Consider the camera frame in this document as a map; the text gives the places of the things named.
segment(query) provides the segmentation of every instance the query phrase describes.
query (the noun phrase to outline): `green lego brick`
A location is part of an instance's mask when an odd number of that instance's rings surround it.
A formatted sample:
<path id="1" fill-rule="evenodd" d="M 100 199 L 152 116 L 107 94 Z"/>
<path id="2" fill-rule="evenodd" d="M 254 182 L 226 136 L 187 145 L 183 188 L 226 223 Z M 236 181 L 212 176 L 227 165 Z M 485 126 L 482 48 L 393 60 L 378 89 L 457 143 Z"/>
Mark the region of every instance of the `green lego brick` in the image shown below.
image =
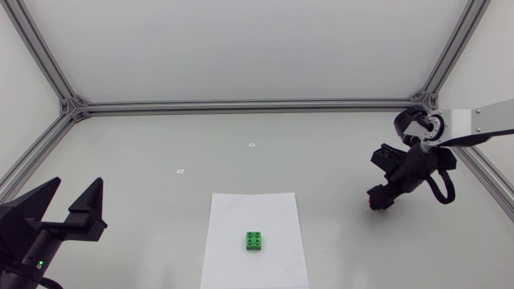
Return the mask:
<path id="1" fill-rule="evenodd" d="M 247 250 L 260 250 L 262 237 L 260 232 L 247 232 Z"/>

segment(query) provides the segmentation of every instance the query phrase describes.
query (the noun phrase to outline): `white floor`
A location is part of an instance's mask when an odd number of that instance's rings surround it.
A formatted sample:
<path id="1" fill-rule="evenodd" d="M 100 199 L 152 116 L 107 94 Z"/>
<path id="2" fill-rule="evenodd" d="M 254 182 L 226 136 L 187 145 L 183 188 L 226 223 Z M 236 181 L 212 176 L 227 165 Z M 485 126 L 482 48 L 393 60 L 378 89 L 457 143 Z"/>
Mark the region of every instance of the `white floor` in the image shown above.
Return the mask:
<path id="1" fill-rule="evenodd" d="M 312 289 L 510 288 L 514 224 L 465 165 L 454 203 L 428 185 L 384 212 L 365 191 L 396 113 L 104 117 L 77 124 L 24 191 L 63 179 L 45 220 L 95 179 L 100 242 L 65 242 L 47 277 L 65 288 L 198 288 L 212 193 L 295 192 Z"/>

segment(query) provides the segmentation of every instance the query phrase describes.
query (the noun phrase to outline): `aluminum frame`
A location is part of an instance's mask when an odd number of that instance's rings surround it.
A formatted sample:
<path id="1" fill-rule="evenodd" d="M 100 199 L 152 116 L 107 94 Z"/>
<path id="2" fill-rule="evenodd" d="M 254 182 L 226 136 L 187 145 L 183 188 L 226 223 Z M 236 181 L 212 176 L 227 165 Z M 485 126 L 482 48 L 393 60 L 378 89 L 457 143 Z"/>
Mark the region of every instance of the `aluminum frame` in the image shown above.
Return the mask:
<path id="1" fill-rule="evenodd" d="M 438 108 L 439 90 L 459 59 L 491 0 L 468 0 L 443 53 L 425 85 L 409 98 L 330 100 L 240 100 L 208 102 L 93 103 L 76 95 L 39 33 L 23 0 L 0 0 L 42 73 L 61 103 L 61 116 L 39 137 L 0 180 L 0 203 L 11 200 L 74 123 L 91 116 L 144 116 L 160 114 L 270 113 L 270 112 L 376 112 L 401 111 L 412 105 Z M 477 149 L 454 149 L 514 221 L 514 187 Z"/>

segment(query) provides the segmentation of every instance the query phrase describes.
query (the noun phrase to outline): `white paper sheet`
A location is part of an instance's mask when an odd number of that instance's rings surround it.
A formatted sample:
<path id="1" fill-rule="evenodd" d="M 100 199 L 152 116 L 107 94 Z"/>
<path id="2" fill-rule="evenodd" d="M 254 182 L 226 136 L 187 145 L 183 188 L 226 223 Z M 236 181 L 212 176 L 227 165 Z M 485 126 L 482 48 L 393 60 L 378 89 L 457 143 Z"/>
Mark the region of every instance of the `white paper sheet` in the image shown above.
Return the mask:
<path id="1" fill-rule="evenodd" d="M 262 249 L 247 250 L 247 231 L 262 233 Z M 294 193 L 215 193 L 201 289 L 308 289 Z"/>

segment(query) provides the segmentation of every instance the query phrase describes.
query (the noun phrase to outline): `corner bracket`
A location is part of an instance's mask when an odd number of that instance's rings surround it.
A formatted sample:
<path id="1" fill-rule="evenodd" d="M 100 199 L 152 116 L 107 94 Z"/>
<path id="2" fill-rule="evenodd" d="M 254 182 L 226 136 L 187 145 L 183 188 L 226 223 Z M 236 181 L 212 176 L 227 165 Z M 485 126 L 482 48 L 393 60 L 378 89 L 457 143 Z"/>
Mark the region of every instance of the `corner bracket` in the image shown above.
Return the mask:
<path id="1" fill-rule="evenodd" d="M 427 91 L 421 90 L 411 96 L 409 100 L 413 103 L 413 105 L 422 105 L 427 111 L 433 111 L 439 107 L 438 97 L 439 94 L 437 93 L 429 93 Z"/>

